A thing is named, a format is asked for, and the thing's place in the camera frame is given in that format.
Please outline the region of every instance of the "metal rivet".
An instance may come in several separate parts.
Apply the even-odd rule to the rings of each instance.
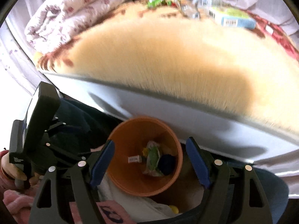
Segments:
[[[85,161],[80,161],[78,162],[78,166],[79,167],[84,167],[86,165],[86,162]]]
[[[221,166],[221,165],[222,165],[222,161],[219,160],[219,159],[216,159],[216,160],[214,161],[214,163],[215,163],[216,165],[218,165],[218,166]]]
[[[49,172],[54,172],[56,170],[55,166],[49,167]]]
[[[252,170],[252,166],[250,166],[250,165],[246,165],[246,166],[245,166],[245,169],[246,169],[247,171],[251,171],[251,170]]]

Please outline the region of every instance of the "blue clamp pad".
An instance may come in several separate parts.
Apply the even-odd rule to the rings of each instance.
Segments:
[[[188,138],[186,141],[186,151],[200,184],[207,189],[210,188],[210,186],[212,185],[210,181],[209,169],[197,149],[198,146],[195,144],[196,143],[194,143],[190,138]]]
[[[98,158],[98,161],[95,163],[94,167],[92,168],[92,172],[91,172],[92,176],[89,182],[92,188],[96,188],[98,185],[100,185],[105,175],[105,172],[112,160],[114,151],[115,151],[114,142],[109,141],[106,147],[104,147],[104,149],[102,150],[101,155]]]

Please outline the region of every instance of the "white wall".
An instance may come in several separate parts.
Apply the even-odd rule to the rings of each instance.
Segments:
[[[0,151],[9,149],[15,119],[24,119],[31,96],[0,66]]]

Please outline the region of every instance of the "orange bucket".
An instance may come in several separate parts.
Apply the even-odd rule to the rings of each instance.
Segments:
[[[181,144],[174,132],[160,120],[151,117],[129,119],[118,125],[109,139],[115,143],[115,153],[107,173],[124,192],[141,197],[153,196],[168,189],[177,179],[183,163]],[[145,164],[128,163],[128,157],[142,155],[149,141],[159,143],[161,148],[165,146],[168,154],[176,157],[172,174],[152,177],[142,173]]]

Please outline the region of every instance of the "floral blanket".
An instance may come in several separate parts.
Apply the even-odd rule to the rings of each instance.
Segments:
[[[52,52],[126,1],[46,0],[27,24],[26,39],[37,51]]]

